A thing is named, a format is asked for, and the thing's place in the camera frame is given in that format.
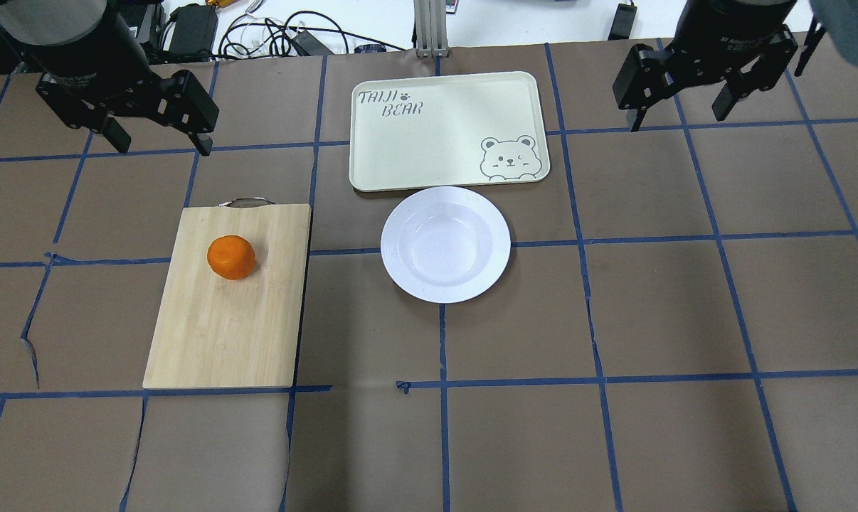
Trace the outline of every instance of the bamboo cutting board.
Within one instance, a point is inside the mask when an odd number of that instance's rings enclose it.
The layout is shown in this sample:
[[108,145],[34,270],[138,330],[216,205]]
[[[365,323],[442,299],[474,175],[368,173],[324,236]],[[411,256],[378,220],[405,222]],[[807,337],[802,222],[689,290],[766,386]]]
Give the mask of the bamboo cutting board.
[[[145,388],[292,385],[311,217],[307,204],[182,210]],[[231,234],[255,249],[255,270],[238,281],[207,260]]]

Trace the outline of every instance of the black power adapter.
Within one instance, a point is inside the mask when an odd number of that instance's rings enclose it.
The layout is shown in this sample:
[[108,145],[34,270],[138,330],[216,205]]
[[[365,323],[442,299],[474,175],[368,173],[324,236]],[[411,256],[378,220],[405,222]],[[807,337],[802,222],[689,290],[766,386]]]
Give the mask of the black power adapter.
[[628,39],[631,36],[631,26],[635,23],[637,7],[634,4],[618,4],[615,17],[612,18],[612,28],[609,29],[609,40]]
[[173,38],[169,40],[170,62],[204,62],[211,60],[211,46],[217,32],[215,6],[189,4],[179,7],[175,17]]
[[334,55],[328,46],[325,46],[324,43],[315,38],[312,35],[312,32],[308,30],[300,30],[296,32],[296,36],[293,39],[290,39],[290,45],[293,45],[293,48],[296,49],[296,53],[301,56],[308,55]]

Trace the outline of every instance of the metal handle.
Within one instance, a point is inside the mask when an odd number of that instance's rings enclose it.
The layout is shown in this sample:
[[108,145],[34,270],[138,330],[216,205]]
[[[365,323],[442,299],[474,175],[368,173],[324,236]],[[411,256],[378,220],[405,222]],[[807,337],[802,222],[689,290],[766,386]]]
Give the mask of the metal handle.
[[268,200],[267,198],[235,198],[233,201],[221,202],[221,204],[218,204],[217,206],[227,206],[231,208],[254,208],[256,206],[263,206],[260,204],[249,204],[251,202],[276,204],[276,202]]

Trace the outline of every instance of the bear illustration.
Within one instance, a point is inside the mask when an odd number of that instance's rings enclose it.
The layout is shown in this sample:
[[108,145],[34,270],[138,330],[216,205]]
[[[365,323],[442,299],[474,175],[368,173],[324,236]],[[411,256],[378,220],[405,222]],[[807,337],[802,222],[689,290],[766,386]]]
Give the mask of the bear illustration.
[[536,178],[543,168],[543,163],[534,151],[536,140],[529,135],[517,137],[517,140],[501,141],[487,137],[483,139],[482,146],[485,155],[480,171],[489,181]]

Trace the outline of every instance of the orange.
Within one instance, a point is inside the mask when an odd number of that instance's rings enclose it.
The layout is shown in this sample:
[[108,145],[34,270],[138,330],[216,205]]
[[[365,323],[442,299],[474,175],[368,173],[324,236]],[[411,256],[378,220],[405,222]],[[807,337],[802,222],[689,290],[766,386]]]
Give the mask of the orange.
[[242,279],[255,269],[255,250],[243,237],[220,237],[208,247],[208,265],[218,276]]

